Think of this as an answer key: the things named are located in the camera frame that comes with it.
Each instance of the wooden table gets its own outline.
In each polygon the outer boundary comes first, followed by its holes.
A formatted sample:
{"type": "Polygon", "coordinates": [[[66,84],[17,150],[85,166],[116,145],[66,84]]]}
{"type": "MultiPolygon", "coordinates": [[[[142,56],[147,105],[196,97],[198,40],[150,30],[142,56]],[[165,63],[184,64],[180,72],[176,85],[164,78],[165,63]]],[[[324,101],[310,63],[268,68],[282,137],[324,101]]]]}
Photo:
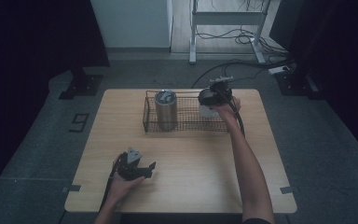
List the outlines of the wooden table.
{"type": "MultiPolygon", "coordinates": [[[[119,212],[241,213],[229,134],[146,133],[145,91],[104,93],[73,181],[73,185],[81,186],[80,191],[69,193],[65,209],[98,212],[113,160],[128,147],[134,147],[144,155],[139,167],[147,167],[153,161],[157,166],[153,176],[123,200],[117,208],[119,212]]],[[[274,213],[294,213],[293,193],[282,193],[289,182],[258,91],[233,90],[233,95],[241,99],[246,138],[267,179],[274,213]]]]}

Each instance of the black sleeve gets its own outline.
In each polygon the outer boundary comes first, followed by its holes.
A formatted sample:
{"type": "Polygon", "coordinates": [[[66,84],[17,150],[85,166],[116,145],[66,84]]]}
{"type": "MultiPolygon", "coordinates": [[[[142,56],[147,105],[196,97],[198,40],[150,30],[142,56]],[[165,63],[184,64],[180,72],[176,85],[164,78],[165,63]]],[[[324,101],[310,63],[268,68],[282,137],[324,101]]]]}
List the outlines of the black sleeve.
{"type": "Polygon", "coordinates": [[[270,224],[270,223],[264,219],[253,217],[253,218],[246,219],[244,222],[242,222],[242,224],[270,224]]]}

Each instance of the metal cylinder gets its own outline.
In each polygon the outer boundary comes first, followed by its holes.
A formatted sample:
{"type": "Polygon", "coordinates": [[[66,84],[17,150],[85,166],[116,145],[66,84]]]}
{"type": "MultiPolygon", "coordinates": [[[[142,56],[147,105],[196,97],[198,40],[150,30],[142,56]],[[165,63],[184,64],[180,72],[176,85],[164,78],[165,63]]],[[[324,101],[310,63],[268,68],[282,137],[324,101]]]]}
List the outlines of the metal cylinder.
{"type": "Polygon", "coordinates": [[[155,96],[158,126],[167,132],[177,126],[176,94],[171,90],[162,90],[155,96]]]}

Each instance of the metal wire basket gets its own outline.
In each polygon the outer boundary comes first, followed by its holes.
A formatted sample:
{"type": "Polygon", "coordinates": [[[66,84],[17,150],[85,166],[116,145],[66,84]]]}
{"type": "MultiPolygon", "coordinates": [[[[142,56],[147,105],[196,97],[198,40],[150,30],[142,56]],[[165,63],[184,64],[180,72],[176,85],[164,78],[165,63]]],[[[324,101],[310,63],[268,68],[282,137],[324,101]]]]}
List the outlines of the metal wire basket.
{"type": "Polygon", "coordinates": [[[145,110],[144,110],[144,127],[145,132],[179,132],[179,131],[212,131],[212,132],[226,132],[227,127],[220,117],[218,118],[205,118],[200,114],[199,99],[194,96],[186,97],[186,94],[194,92],[177,92],[180,97],[177,97],[177,120],[171,121],[170,126],[174,127],[170,130],[161,129],[161,123],[157,116],[156,102],[154,95],[157,91],[147,91],[145,97],[145,110]]]}

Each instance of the power strip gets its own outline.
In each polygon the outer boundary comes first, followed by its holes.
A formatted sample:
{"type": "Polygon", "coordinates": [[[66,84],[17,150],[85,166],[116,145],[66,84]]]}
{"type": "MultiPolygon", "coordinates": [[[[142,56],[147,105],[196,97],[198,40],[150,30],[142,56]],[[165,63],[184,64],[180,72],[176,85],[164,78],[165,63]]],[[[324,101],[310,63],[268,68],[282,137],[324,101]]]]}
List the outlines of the power strip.
{"type": "Polygon", "coordinates": [[[290,68],[288,66],[281,66],[281,67],[271,68],[268,70],[268,73],[270,75],[275,75],[279,73],[289,73],[289,72],[290,72],[290,68]]]}

